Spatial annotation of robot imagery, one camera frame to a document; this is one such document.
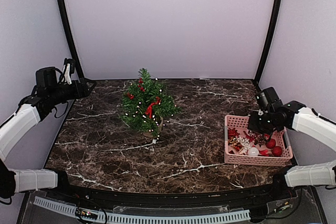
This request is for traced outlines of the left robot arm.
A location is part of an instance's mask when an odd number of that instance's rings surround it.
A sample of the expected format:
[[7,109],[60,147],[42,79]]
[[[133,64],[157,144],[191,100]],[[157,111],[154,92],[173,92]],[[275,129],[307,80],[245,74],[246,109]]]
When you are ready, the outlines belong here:
[[1,203],[31,190],[53,189],[63,201],[74,197],[65,172],[49,169],[10,169],[5,161],[22,137],[42,122],[59,104],[85,98],[96,86],[87,78],[72,80],[74,70],[65,63],[62,70],[46,67],[36,71],[36,84],[31,95],[22,98],[17,110],[1,124]]

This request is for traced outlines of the small green christmas tree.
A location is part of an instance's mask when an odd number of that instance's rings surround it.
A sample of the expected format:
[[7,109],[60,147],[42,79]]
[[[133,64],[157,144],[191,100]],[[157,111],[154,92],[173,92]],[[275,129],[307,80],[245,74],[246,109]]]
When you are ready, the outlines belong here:
[[[143,80],[145,92],[138,87],[139,78]],[[128,89],[122,96],[121,120],[132,130],[142,133],[147,137],[159,139],[163,126],[169,123],[171,117],[182,112],[172,95],[166,92],[166,86],[157,78],[152,78],[147,69],[139,70],[139,78],[129,83]],[[126,94],[134,95],[130,100]],[[156,97],[161,98],[161,104],[153,107],[153,118],[145,115],[147,107],[155,101]]]

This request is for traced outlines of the red bow ornament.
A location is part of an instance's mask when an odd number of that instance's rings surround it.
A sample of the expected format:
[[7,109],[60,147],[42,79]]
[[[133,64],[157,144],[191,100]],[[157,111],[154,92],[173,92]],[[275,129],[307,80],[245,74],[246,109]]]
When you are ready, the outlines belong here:
[[127,93],[126,96],[127,96],[130,100],[134,99],[134,95],[132,95],[132,94],[130,94],[130,93]]

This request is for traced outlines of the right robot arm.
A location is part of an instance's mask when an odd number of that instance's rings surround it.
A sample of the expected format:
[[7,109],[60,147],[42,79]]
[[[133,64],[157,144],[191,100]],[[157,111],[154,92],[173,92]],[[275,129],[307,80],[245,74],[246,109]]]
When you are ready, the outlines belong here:
[[[255,98],[259,111],[249,117],[249,130],[271,136],[274,131],[289,129],[308,135],[335,151],[335,122],[298,101],[284,104],[273,87],[259,91]],[[283,178],[268,187],[271,199],[280,199],[288,187],[325,186],[333,190],[335,161],[287,168]]]

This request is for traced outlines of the red berry sprig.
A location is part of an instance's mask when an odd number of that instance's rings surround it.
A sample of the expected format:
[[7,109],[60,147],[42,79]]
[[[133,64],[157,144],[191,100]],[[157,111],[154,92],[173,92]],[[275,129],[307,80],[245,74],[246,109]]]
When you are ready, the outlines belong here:
[[140,91],[145,92],[145,88],[143,86],[143,80],[142,80],[142,78],[139,78],[138,87],[139,87]]

